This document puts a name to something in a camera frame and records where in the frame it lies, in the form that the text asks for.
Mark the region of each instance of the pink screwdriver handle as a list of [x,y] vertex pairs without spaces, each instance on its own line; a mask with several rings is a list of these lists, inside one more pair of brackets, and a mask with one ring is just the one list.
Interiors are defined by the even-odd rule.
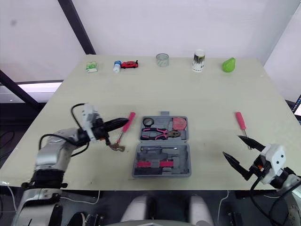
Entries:
[[235,116],[236,116],[237,122],[239,123],[240,129],[245,130],[246,125],[245,125],[245,121],[244,121],[242,114],[240,112],[236,112]]
[[128,130],[128,128],[130,127],[130,125],[132,124],[132,121],[135,117],[136,113],[135,112],[131,112],[130,115],[128,116],[128,122],[122,127],[122,132],[126,132]]

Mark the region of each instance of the red screwdriver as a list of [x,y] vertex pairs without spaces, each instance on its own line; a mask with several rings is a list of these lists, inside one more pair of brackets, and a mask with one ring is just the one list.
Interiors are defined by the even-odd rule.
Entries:
[[236,112],[235,116],[236,116],[237,122],[239,123],[240,129],[243,130],[245,133],[245,136],[248,137],[246,135],[246,125],[245,125],[243,115],[241,114],[241,112]]

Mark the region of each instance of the pink-handled pliers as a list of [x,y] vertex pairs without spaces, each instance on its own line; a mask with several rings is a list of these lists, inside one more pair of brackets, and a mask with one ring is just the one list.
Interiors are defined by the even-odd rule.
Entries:
[[141,140],[166,140],[169,137],[179,137],[181,135],[180,132],[176,130],[168,131],[167,129],[159,129],[159,128],[144,128],[142,132],[158,132],[162,133],[156,137],[149,137],[149,136],[141,136]]

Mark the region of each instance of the small green box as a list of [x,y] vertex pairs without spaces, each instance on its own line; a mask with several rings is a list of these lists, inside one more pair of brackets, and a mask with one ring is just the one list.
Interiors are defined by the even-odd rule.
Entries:
[[97,72],[97,63],[95,61],[88,62],[86,65],[86,72],[91,73],[91,72]]

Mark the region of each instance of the toy car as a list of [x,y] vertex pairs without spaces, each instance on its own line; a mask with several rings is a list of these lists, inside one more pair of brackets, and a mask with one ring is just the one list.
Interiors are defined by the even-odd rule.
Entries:
[[137,68],[138,60],[135,61],[126,61],[121,64],[121,68]]

